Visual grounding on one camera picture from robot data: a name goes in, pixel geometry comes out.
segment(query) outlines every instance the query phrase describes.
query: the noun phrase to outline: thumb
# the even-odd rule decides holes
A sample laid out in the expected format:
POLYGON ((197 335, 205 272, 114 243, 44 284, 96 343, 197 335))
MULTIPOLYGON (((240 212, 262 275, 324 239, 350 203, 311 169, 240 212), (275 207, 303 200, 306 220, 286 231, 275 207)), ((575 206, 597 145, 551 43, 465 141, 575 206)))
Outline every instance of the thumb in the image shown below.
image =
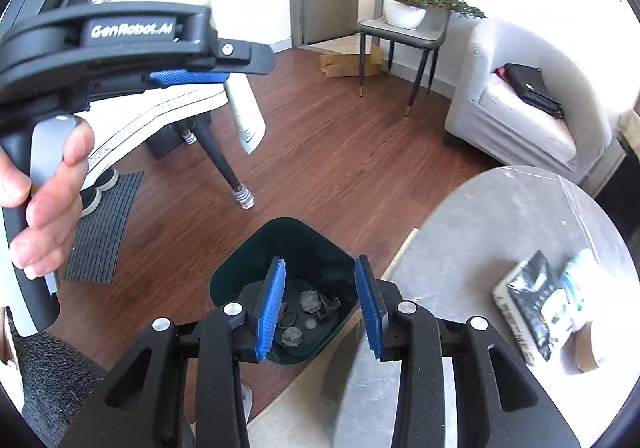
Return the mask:
POLYGON ((29 195, 31 180, 11 162, 0 149, 0 207, 14 207, 23 203, 29 195))

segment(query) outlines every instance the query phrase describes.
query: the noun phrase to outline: gray floor mat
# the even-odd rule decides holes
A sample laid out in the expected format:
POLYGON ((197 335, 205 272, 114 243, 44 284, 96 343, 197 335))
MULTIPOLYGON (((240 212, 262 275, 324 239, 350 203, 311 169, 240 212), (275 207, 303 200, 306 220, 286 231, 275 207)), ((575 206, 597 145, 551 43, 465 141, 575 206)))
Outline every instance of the gray floor mat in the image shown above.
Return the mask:
POLYGON ((62 278, 68 281, 111 284, 122 233, 143 172, 121 175, 102 193, 98 208, 83 217, 62 278))

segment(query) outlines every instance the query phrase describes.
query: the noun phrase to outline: silver screw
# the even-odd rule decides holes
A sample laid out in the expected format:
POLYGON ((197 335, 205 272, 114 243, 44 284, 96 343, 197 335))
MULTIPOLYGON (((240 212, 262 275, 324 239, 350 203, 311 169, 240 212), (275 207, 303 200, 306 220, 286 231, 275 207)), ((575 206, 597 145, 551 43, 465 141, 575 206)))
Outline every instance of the silver screw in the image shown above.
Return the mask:
POLYGON ((237 314, 242 313, 242 304, 239 304, 238 302, 228 303, 224 306, 223 311, 229 316, 236 316, 237 314))
POLYGON ((471 327, 478 329, 479 331, 486 331, 486 328, 489 327, 489 322, 481 316, 474 316, 470 323, 471 327))
POLYGON ((156 318, 151 324, 151 327, 153 327, 156 331, 166 331, 167 329, 169 329, 170 325, 171 320, 169 320, 168 318, 156 318))
POLYGON ((404 314, 413 314, 418 311, 418 306, 409 300, 404 300, 398 304, 398 311, 404 314))

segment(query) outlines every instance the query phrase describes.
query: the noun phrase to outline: chair seat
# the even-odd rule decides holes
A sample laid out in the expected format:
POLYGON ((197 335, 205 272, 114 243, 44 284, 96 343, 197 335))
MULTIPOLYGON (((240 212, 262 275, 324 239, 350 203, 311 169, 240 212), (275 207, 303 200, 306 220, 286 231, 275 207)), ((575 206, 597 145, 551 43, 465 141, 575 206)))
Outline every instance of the chair seat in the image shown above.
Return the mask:
POLYGON ((385 21, 385 18, 372 19, 358 23, 358 31, 362 34, 373 35, 385 40, 393 40, 413 48, 432 50, 442 45, 446 24, 442 24, 441 17, 432 18, 430 14, 415 30, 406 30, 385 21))
POLYGON ((479 105, 561 163, 566 165, 575 157, 575 142, 564 121, 526 104, 497 74, 491 73, 479 105))

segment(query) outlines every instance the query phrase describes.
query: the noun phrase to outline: black table leg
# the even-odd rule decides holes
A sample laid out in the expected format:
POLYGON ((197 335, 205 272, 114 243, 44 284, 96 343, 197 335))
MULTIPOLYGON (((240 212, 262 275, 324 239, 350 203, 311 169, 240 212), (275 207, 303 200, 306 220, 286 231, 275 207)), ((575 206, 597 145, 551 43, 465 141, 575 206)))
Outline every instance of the black table leg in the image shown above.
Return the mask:
POLYGON ((389 78, 391 76, 391 66, 394 62, 394 47, 396 46, 396 43, 391 40, 389 43, 389 60, 388 60, 388 64, 386 66, 386 77, 389 78))
POLYGON ((367 35, 360 34, 360 60, 358 61, 358 76, 360 81, 360 96, 363 93, 364 85, 364 55, 367 46, 367 35))
POLYGON ((433 75, 436 73, 436 64, 438 63, 438 51, 440 48, 436 48, 433 51, 433 57, 431 57, 431 72, 429 73, 429 86, 427 87, 427 94, 431 92, 431 84, 433 84, 433 75))
POLYGON ((254 205, 254 196, 247 187, 240 183, 206 124, 196 117, 190 117, 186 120, 177 121, 175 125, 180 131, 189 130, 196 136, 200 146, 207 153, 213 164, 216 165, 231 190, 233 190, 234 197, 240 203, 240 206, 245 209, 251 208, 254 205))
POLYGON ((411 88, 411 95, 409 96, 409 103, 406 105, 404 115, 408 116, 411 112, 411 107, 414 105, 415 97, 418 95, 418 89, 420 88, 420 80, 424 74, 424 67, 427 65, 427 59, 431 50, 422 51, 422 58, 420 59, 420 66, 418 67, 418 74, 415 76, 414 86, 411 88))

